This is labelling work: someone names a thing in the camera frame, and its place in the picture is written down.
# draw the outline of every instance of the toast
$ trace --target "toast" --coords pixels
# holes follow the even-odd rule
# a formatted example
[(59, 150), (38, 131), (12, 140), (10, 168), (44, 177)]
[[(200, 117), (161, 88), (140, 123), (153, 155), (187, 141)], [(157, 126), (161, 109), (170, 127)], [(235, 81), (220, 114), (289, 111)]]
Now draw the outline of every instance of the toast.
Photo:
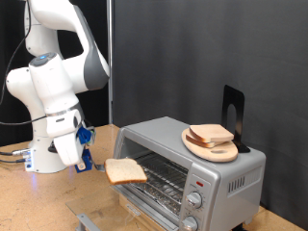
[(201, 147), (211, 148), (211, 147), (215, 147), (215, 146), (220, 145), (220, 144), (223, 143), (223, 141), (216, 141), (216, 142), (202, 142), (202, 141), (198, 141), (198, 140), (196, 140), (196, 139), (193, 137), (193, 135), (192, 135), (192, 133), (191, 133), (191, 131), (190, 131), (189, 128), (186, 129), (186, 130), (184, 131), (184, 133), (185, 133), (185, 135), (186, 135), (186, 140), (187, 140), (187, 141), (192, 142), (192, 143), (194, 143), (195, 145), (198, 145), (198, 146), (201, 146)]
[(234, 135), (219, 124), (191, 125), (192, 136), (202, 142), (232, 141)]
[(145, 183), (147, 180), (143, 168), (133, 159), (108, 159), (105, 161), (105, 169), (112, 185)]

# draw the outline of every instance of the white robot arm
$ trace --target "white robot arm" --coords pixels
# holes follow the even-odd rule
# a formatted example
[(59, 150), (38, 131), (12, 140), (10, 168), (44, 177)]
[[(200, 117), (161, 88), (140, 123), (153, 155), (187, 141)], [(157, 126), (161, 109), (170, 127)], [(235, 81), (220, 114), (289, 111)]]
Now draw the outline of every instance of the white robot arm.
[[(75, 93), (102, 89), (109, 80), (110, 70), (78, 7), (68, 0), (31, 0), (30, 6), (33, 31), (27, 37), (26, 45), (30, 53), (40, 56), (30, 62), (30, 72), (27, 68), (10, 72), (8, 89), (28, 107), (32, 118), (42, 116), (42, 113), (47, 116), (46, 122), (33, 124), (34, 136), (40, 131), (38, 136), (44, 137), (42, 130), (45, 129), (62, 162), (66, 166), (80, 165), (84, 144), (80, 143), (77, 132), (85, 117)], [(28, 16), (25, 14), (26, 32)], [(63, 60), (55, 30), (76, 32), (84, 52)], [(37, 95), (31, 90), (32, 95), (24, 97), (20, 91), (23, 85), (31, 85), (31, 79), (31, 89), (34, 88)]]

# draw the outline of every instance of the silver toaster oven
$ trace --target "silver toaster oven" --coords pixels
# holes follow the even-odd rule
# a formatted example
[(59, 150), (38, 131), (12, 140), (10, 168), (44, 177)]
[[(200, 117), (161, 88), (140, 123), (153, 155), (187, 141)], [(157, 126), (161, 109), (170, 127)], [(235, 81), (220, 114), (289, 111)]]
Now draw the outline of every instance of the silver toaster oven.
[(182, 143), (189, 125), (162, 117), (119, 130), (115, 159), (135, 159), (148, 180), (116, 186), (166, 230), (228, 231), (258, 212), (266, 156), (251, 148), (229, 163), (193, 155)]

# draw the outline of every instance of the round wooden board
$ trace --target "round wooden board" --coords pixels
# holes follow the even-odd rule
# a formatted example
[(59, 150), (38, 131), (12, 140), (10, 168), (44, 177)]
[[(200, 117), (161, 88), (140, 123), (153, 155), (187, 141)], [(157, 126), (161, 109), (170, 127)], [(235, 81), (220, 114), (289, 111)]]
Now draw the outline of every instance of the round wooden board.
[(227, 141), (213, 148), (206, 148), (195, 145), (186, 140), (188, 129), (182, 133), (182, 141), (184, 145), (195, 155), (211, 162), (230, 162), (237, 158), (238, 148), (232, 141)]

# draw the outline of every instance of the black backdrop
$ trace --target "black backdrop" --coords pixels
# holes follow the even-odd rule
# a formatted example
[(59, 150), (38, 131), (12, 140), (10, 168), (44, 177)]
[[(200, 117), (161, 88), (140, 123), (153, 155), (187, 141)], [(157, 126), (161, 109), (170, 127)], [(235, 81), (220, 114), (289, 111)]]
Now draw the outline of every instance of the black backdrop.
[(245, 95), (243, 141), (267, 155), (262, 203), (308, 229), (308, 2), (115, 0), (114, 124), (220, 123)]
[[(108, 34), (106, 0), (72, 0), (80, 7), (95, 37), (97, 46), (108, 60)], [(25, 3), (17, 0), (0, 1), (0, 85), (14, 49), (24, 37), (23, 15)], [(59, 32), (61, 51), (65, 58), (82, 53), (82, 47), (75, 33)], [(23, 45), (16, 54), (12, 68), (27, 66), (33, 59)], [(103, 90), (87, 91), (77, 95), (86, 118), (95, 126), (108, 124), (108, 87)], [(0, 121), (23, 122), (30, 120), (26, 107), (6, 90), (0, 107)], [(0, 146), (29, 141), (32, 139), (32, 126), (0, 126)]]

